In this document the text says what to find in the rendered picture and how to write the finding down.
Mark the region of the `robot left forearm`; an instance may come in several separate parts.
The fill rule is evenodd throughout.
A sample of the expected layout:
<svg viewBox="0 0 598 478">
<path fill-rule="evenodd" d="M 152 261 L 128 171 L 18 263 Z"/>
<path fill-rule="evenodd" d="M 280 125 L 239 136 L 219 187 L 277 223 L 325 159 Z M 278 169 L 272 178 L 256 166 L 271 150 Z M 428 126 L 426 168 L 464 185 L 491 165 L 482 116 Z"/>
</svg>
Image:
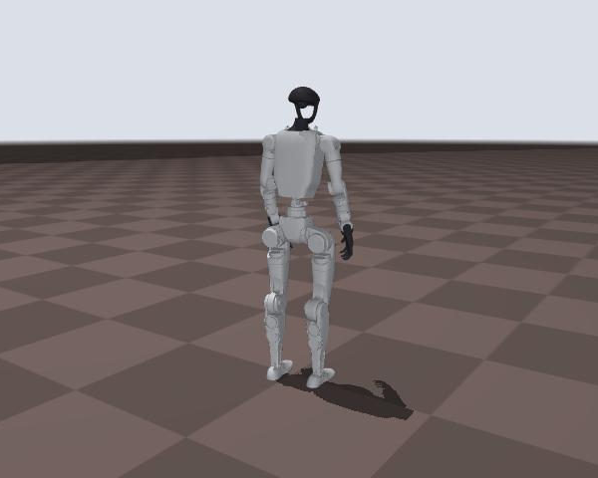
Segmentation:
<svg viewBox="0 0 598 478">
<path fill-rule="evenodd" d="M 268 190 L 260 184 L 261 196 L 264 200 L 265 212 L 269 216 L 272 225 L 279 223 L 278 207 L 276 206 L 276 190 Z"/>
</svg>

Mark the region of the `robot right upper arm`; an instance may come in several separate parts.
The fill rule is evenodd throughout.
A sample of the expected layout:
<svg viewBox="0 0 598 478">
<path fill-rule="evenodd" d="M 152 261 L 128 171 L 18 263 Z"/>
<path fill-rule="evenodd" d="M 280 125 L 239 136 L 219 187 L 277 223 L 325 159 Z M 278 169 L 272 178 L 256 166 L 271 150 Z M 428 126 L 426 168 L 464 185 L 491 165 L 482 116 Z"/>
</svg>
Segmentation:
<svg viewBox="0 0 598 478">
<path fill-rule="evenodd" d="M 340 141 L 332 135 L 317 134 L 316 136 L 318 147 L 325 154 L 327 171 L 331 180 L 327 182 L 329 193 L 333 196 L 345 194 L 342 182 Z"/>
</svg>

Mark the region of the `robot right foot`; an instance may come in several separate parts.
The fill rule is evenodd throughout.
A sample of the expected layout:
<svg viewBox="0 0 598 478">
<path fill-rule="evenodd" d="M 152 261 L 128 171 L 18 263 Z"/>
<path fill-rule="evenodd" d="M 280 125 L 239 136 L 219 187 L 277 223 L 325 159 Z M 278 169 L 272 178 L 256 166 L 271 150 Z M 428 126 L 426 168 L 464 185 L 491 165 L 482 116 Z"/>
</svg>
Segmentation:
<svg viewBox="0 0 598 478">
<path fill-rule="evenodd" d="M 318 376 L 318 372 L 316 370 L 315 374 L 310 374 L 307 379 L 306 386 L 315 388 L 320 386 L 323 382 L 329 380 L 333 377 L 335 372 L 331 368 L 324 368 L 324 373 L 321 376 Z"/>
</svg>

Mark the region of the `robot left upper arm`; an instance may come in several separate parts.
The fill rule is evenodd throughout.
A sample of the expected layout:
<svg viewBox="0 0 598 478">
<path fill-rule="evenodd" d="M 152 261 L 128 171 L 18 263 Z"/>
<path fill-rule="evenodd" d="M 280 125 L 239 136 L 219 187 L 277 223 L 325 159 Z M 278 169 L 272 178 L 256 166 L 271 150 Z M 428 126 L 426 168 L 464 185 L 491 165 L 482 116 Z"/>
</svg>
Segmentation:
<svg viewBox="0 0 598 478">
<path fill-rule="evenodd" d="M 263 188 L 274 190 L 276 184 L 272 172 L 274 170 L 274 145 L 277 133 L 268 134 L 263 138 L 263 154 L 261 162 L 260 184 Z"/>
</svg>

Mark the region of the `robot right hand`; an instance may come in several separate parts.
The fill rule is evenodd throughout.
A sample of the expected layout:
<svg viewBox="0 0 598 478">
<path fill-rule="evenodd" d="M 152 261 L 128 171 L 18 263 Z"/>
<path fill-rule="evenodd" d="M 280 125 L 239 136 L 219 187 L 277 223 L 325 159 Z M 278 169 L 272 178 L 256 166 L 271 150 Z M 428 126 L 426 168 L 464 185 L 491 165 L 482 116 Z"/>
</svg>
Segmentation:
<svg viewBox="0 0 598 478">
<path fill-rule="evenodd" d="M 353 254 L 353 228 L 351 230 L 351 225 L 345 224 L 343 226 L 343 232 L 341 231 L 341 233 L 344 235 L 344 238 L 341 240 L 341 243 L 346 241 L 346 247 L 344 248 L 344 250 L 340 251 L 340 253 L 345 252 L 345 254 L 343 254 L 341 257 L 343 257 L 342 259 L 344 260 L 348 260 L 352 257 Z"/>
</svg>

